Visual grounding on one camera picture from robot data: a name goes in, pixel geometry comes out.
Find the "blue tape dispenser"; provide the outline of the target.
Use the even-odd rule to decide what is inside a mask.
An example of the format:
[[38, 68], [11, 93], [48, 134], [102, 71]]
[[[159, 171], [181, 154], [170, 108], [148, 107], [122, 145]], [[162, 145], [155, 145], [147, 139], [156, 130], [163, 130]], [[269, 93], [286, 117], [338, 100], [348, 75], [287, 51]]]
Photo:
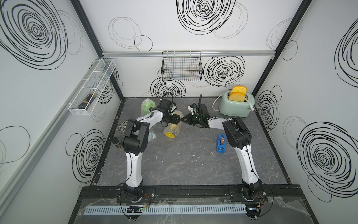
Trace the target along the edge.
[[226, 144], [227, 144], [227, 137], [224, 134], [219, 134], [218, 135], [218, 139], [217, 139], [217, 147], [216, 147], [216, 151], [218, 153], [225, 153], [226, 151]]

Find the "yellow plastic wine glass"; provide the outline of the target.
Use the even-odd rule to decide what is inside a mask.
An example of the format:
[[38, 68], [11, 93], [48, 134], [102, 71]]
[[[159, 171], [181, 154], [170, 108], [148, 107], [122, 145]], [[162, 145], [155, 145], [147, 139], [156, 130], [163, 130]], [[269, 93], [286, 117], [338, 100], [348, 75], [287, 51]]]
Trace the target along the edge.
[[175, 138], [180, 134], [182, 123], [178, 125], [168, 124], [164, 129], [164, 135], [168, 138]]

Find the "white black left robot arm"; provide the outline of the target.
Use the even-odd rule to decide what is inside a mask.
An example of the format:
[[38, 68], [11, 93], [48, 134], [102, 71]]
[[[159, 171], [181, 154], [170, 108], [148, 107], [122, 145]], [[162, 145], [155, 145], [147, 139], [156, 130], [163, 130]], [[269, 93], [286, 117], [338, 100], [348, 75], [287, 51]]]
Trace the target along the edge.
[[127, 177], [123, 188], [132, 197], [132, 201], [139, 201], [143, 194], [141, 166], [143, 153], [149, 142], [150, 128], [161, 122], [177, 125], [180, 123], [180, 116], [168, 111], [153, 110], [145, 116], [127, 121], [121, 139], [127, 159]]

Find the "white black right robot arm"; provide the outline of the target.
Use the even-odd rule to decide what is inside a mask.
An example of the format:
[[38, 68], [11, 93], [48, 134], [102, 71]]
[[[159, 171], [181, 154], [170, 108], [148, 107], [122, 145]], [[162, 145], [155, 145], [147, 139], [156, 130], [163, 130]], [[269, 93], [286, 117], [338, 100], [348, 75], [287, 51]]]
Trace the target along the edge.
[[251, 153], [252, 134], [240, 117], [222, 118], [210, 116], [206, 105], [193, 103], [188, 106], [189, 114], [181, 121], [201, 128], [220, 129], [225, 132], [227, 142], [234, 148], [242, 171], [242, 195], [254, 201], [263, 189]]

